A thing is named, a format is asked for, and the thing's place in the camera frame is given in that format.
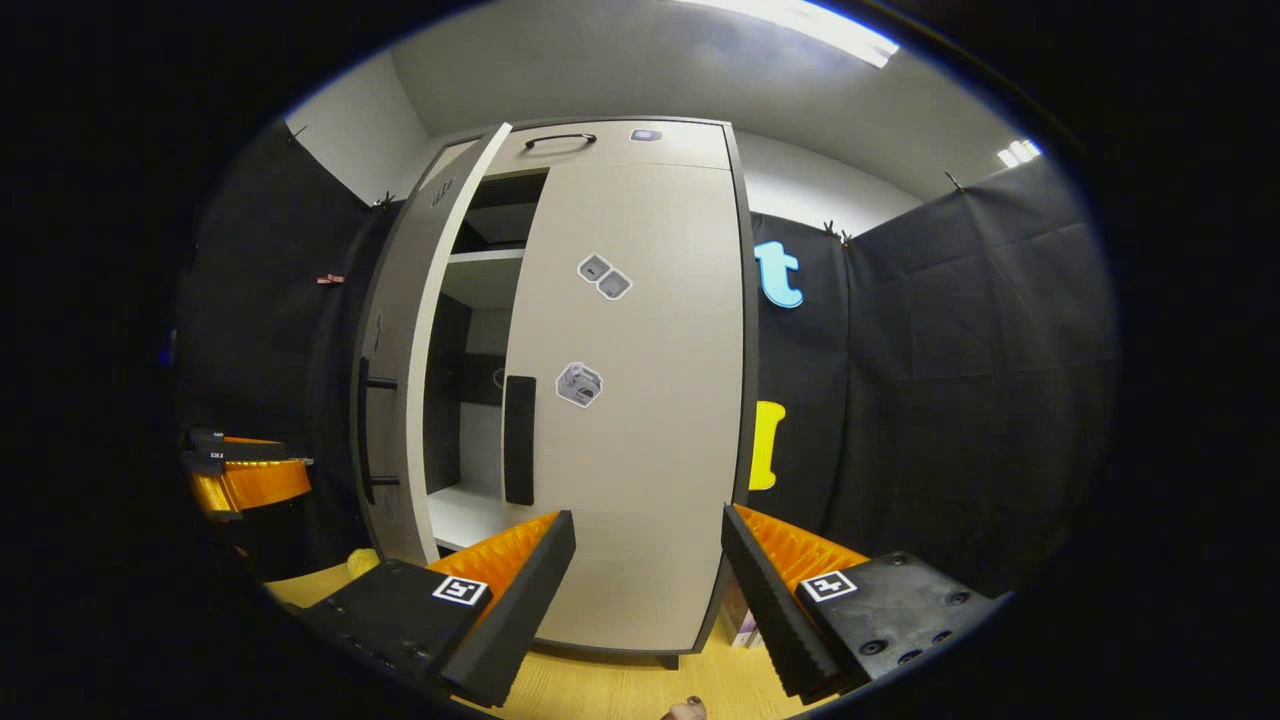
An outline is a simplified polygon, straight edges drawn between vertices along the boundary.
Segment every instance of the open cabinet door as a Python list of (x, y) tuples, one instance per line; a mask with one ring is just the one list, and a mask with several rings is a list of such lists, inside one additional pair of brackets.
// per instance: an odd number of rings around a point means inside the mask
[(431, 322), (463, 214), (509, 132), (502, 123), (431, 172), (406, 202), (374, 272), (352, 364), (351, 427), (361, 509), (384, 560), (439, 560), (422, 459)]

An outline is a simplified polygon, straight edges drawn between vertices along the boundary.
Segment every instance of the orange gripper pad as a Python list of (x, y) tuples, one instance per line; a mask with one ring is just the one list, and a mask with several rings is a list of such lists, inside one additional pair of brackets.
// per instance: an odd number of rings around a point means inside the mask
[(511, 582), (525, 566), (525, 561), (547, 534), (557, 515), (559, 511), (516, 525), (448, 557), (436, 560), (426, 569), (489, 584), (493, 600), (476, 619), (474, 626), (479, 628), (489, 611), (502, 600), (502, 594), (511, 587)]
[(773, 570), (792, 593), (801, 580), (867, 562), (868, 557), (782, 520), (735, 503)]

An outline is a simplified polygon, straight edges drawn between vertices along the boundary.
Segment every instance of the orange object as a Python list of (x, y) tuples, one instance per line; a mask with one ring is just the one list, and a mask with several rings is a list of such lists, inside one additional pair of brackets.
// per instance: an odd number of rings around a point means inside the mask
[(559, 511), (516, 525), (466, 550), (460, 550), (448, 557), (436, 560), (428, 565), (426, 569), (489, 584), (493, 600), (484, 609), (484, 612), (480, 614), (480, 618), (476, 619), (475, 625), (472, 625), (472, 628), (479, 628), (489, 615), (489, 611), (502, 600), (507, 588), (511, 587), (511, 582), (516, 579), (520, 569), (525, 566), (525, 561), (529, 560), (534, 548), (538, 547), (539, 541), (547, 534), (557, 515), (559, 515)]
[[(225, 442), (266, 443), (250, 438), (223, 438)], [(292, 500), (311, 491), (306, 462), (302, 460), (266, 460), (227, 462), (221, 475), (192, 473), (192, 492), (205, 514), (239, 512)]]
[(742, 516), (755, 542), (760, 543), (769, 562), (773, 564), (773, 570), (791, 593), (796, 592), (800, 580), (832, 570), (844, 570), (868, 560), (865, 555), (763, 512), (736, 503), (733, 509)]

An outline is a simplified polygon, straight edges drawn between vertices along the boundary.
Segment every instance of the ceiling light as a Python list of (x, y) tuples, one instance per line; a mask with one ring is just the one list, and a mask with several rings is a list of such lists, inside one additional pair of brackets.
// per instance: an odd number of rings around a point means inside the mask
[(883, 68), (888, 63), (890, 56), (897, 53), (897, 45), (884, 36), (872, 32), (844, 15), (801, 0), (673, 1), (741, 13), (796, 32), (803, 32), (814, 40), (820, 40), (837, 50), (844, 50), (854, 58), (870, 63), (877, 68)]
[(996, 152), (996, 158), (1000, 158), (1000, 161), (1004, 163), (1006, 168), (1016, 168), (1023, 163), (1029, 163), (1034, 160), (1036, 156), (1039, 154), (1041, 154), (1039, 147), (1036, 147), (1036, 145), (1032, 141), (1015, 140), (1014, 142), (1009, 143), (1007, 150), (1001, 150), (1000, 152)]

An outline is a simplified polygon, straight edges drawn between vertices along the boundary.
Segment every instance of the sticker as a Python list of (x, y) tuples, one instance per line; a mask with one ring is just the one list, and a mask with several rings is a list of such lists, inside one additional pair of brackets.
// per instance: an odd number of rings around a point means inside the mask
[(589, 283), (596, 283), (604, 277), (613, 266), (600, 258), (599, 255), (591, 255), (586, 260), (582, 260), (577, 265), (577, 274), (580, 278)]
[(486, 587), (489, 587), (489, 584), (481, 583), (480, 580), (468, 580), (466, 578), (454, 578), (449, 575), (448, 578), (444, 578), (440, 587), (435, 588), (431, 597), (457, 602), (460, 605), (475, 605), (480, 601), (480, 596), (484, 594), (484, 589)]
[(621, 270), (614, 268), (609, 274), (600, 279), (600, 283), (595, 286), (595, 290), (600, 291), (600, 295), (609, 300), (618, 300), (631, 290), (631, 281), (622, 274)]
[(453, 176), (452, 178), (444, 181), (444, 184), (440, 186), (440, 190), (435, 191), (435, 196), (431, 197), (431, 208), (435, 208), (436, 205), (440, 204), (440, 200), (444, 200), (444, 196), (449, 192), (449, 188), (453, 187), (453, 181), (456, 179), (458, 179), (458, 176)]
[(800, 260), (787, 255), (778, 241), (755, 246), (755, 259), (760, 261), (760, 290), (771, 302), (780, 307), (797, 307), (804, 302), (804, 293), (791, 287), (787, 270), (799, 272)]
[(787, 409), (777, 402), (755, 402), (755, 447), (751, 450), (751, 479), (746, 489), (769, 489), (778, 482), (773, 473), (773, 442), (778, 423), (787, 416)]
[(809, 596), (813, 597), (814, 602), (823, 602), (858, 589), (858, 585), (850, 583), (849, 578), (840, 570), (809, 578), (800, 584), (804, 585), (804, 589), (809, 591)]
[(581, 363), (570, 363), (556, 380), (556, 395), (586, 407), (604, 392), (604, 378)]

